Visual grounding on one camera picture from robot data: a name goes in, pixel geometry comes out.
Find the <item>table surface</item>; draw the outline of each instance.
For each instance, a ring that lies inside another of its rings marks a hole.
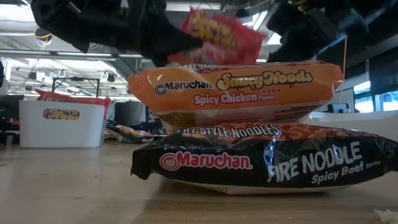
[[[130,176],[139,145],[0,148],[0,223],[378,223],[398,210],[398,173],[322,194],[234,196]]]

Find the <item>red noodle package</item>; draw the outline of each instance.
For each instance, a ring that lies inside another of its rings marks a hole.
[[[85,104],[92,104],[92,105],[103,105],[105,107],[105,116],[106,119],[106,112],[108,111],[108,106],[112,102],[111,99],[105,98],[75,98],[72,96],[62,95],[58,93],[53,93],[50,91],[42,91],[36,90],[40,96],[37,100],[41,101],[56,101],[56,102],[66,102],[66,103],[85,103]]]
[[[253,65],[261,42],[267,37],[245,27],[237,17],[206,10],[191,10],[182,30],[204,40],[200,49],[184,50],[169,56],[169,62],[185,65]]]

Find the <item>instant noodle package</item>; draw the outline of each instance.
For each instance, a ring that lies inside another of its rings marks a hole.
[[[153,68],[129,90],[171,132],[235,122],[291,122],[333,98],[343,75],[324,62]]]
[[[340,189],[397,165],[398,143],[375,134],[298,123],[230,123],[180,129],[138,149],[131,172],[227,194],[269,194]]]
[[[182,30],[203,40],[198,49],[170,55],[169,62],[207,65],[253,65],[267,36],[242,25],[235,16],[191,10]]]
[[[129,90],[169,135],[133,152],[151,173],[227,194],[319,192],[396,169],[398,142],[298,123],[328,103],[343,76],[325,62],[149,69]]]

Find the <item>orange noodle package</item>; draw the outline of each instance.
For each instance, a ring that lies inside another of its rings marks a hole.
[[[133,152],[131,173],[151,173],[227,194],[321,192],[398,167],[398,142],[298,123],[181,129]]]
[[[164,128],[291,122],[333,98],[343,75],[325,62],[168,67],[129,76],[129,91]]]
[[[182,30],[204,40],[199,49],[170,55],[169,62],[207,65],[254,65],[267,36],[244,25],[234,16],[209,10],[191,10]]]

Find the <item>white plastic bin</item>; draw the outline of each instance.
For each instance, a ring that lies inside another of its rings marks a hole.
[[[104,111],[101,105],[22,100],[21,147],[98,147]]]
[[[373,133],[398,141],[398,111],[370,113],[322,113],[312,112],[301,123],[346,128]]]

